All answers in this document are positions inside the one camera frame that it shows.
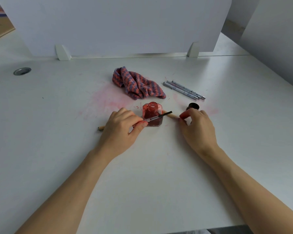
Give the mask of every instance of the forearm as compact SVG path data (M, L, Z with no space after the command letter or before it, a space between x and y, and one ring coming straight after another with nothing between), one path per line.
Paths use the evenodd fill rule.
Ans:
M99 154L90 152L16 234L75 234L91 192L107 164Z
M293 233L293 211L218 149L218 160L208 163L240 210L254 234Z

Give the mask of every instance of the glass ink bottle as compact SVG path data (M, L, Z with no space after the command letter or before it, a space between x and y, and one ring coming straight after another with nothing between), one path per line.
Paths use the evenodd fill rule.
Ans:
M196 103L190 103L186 110L188 110L189 108L194 108L194 109L199 110L200 106L197 105Z
M142 118L148 119L163 114L162 105L156 102L150 102L142 106ZM160 126L163 122L163 118L158 118L150 121L147 126Z

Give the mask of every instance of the pink and purple towel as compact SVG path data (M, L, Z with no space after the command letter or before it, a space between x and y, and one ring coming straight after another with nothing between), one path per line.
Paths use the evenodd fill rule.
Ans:
M126 94L134 100L147 98L148 96L166 98L165 93L157 83L136 72L128 71L126 67L115 69L112 81L119 87L125 87Z

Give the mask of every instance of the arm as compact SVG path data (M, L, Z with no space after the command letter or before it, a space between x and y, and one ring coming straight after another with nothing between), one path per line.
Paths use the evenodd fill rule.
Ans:
M191 117L191 125L185 118ZM204 111L189 109L180 115L188 144L214 170L254 234L293 233L293 211L262 187L219 148L215 129Z
M125 108L113 112L98 146L19 228L16 234L75 234L88 199L101 173L113 158L125 152L147 122ZM137 123L131 133L129 128Z

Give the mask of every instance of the hand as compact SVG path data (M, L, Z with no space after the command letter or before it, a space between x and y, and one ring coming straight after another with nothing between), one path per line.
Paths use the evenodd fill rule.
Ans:
M192 119L189 126L184 120L188 117ZM215 128L205 111L190 108L180 114L179 124L187 143L204 161L219 149Z
M142 120L133 111L125 108L121 108L118 112L112 112L95 151L102 153L109 161L124 153L133 145L143 128L147 126L147 122L140 122ZM138 124L129 133L129 128L136 123Z

